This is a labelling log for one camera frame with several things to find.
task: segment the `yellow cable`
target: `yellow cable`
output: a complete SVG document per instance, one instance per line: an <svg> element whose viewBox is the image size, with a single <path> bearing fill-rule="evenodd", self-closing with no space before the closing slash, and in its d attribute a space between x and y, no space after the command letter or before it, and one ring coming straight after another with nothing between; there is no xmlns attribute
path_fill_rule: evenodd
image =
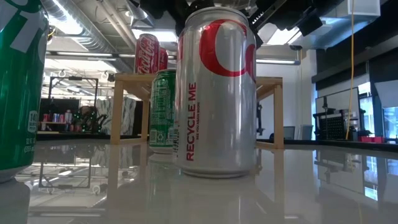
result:
<svg viewBox="0 0 398 224"><path fill-rule="evenodd" d="M348 107L346 140L348 140L349 122L351 119L351 101L353 98L353 85L354 85L354 0L352 1L353 2L351 6L351 88L349 91L349 107Z"/></svg>
<svg viewBox="0 0 398 224"><path fill-rule="evenodd" d="M56 28L54 28L54 30L51 32L51 34L49 34L47 37L50 37L51 35L53 35L55 33Z"/></svg>

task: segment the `can lid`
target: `can lid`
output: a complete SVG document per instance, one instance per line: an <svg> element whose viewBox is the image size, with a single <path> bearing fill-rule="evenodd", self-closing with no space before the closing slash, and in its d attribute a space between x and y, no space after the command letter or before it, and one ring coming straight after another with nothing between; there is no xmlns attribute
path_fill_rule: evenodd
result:
<svg viewBox="0 0 398 224"><path fill-rule="evenodd" d="M190 14L190 15L188 16L187 20L185 21L185 25L188 24L188 21L189 21L193 16L195 16L195 15L197 15L197 14L199 14L199 13L202 13L202 12L215 11L215 10L219 10L219 11L228 11L228 12L236 13L236 14L242 16L245 20L248 21L248 18L247 18L242 12L240 12L240 11L238 11L238 10L236 10L236 9L231 9L231 8L228 8L228 7L215 6L215 7L207 7L207 8L204 8L204 9L200 9L200 10L197 10L196 12Z"/></svg>

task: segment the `ductwork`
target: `ductwork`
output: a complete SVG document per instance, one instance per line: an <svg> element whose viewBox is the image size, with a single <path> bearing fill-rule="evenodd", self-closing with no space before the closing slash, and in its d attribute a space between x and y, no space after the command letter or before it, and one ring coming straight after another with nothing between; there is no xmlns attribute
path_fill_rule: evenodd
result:
<svg viewBox="0 0 398 224"><path fill-rule="evenodd" d="M133 20L130 24L131 27L134 27L134 24L137 21L141 21L147 24L150 27L154 27L154 20L152 16L148 15L144 10L142 10L139 6L134 5L130 0L125 0L127 9L130 12Z"/></svg>
<svg viewBox="0 0 398 224"><path fill-rule="evenodd" d="M84 46L88 51L101 53L116 52L116 49L72 0L41 1L51 20L56 20L57 23L64 24L65 27L77 24L82 28L81 34L78 34L73 40ZM120 72L132 72L132 68L120 58L114 62L106 63L114 66Z"/></svg>

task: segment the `7up can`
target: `7up can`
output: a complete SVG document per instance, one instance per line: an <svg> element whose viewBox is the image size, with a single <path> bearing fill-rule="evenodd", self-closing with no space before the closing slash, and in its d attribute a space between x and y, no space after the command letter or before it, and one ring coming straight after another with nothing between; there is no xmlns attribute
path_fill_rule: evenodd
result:
<svg viewBox="0 0 398 224"><path fill-rule="evenodd" d="M0 182L33 162L48 28L40 0L0 0Z"/></svg>
<svg viewBox="0 0 398 224"><path fill-rule="evenodd" d="M156 153L171 154L174 131L175 70L157 72L152 82L149 147Z"/></svg>

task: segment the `wooden shelf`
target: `wooden shelf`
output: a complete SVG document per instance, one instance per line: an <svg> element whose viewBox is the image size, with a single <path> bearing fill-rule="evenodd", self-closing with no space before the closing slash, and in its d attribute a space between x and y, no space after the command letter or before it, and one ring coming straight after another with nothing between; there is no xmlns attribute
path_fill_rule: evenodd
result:
<svg viewBox="0 0 398 224"><path fill-rule="evenodd" d="M120 127L123 107L123 91L135 95L144 102L142 111L141 133L148 132L149 101L152 81L156 74L117 73L114 86L114 103L112 116L111 144L120 144ZM274 95L274 143L266 146L273 149L284 148L283 122L283 79L281 77L257 77L257 101ZM140 139L123 140L123 142L145 142L147 136Z"/></svg>

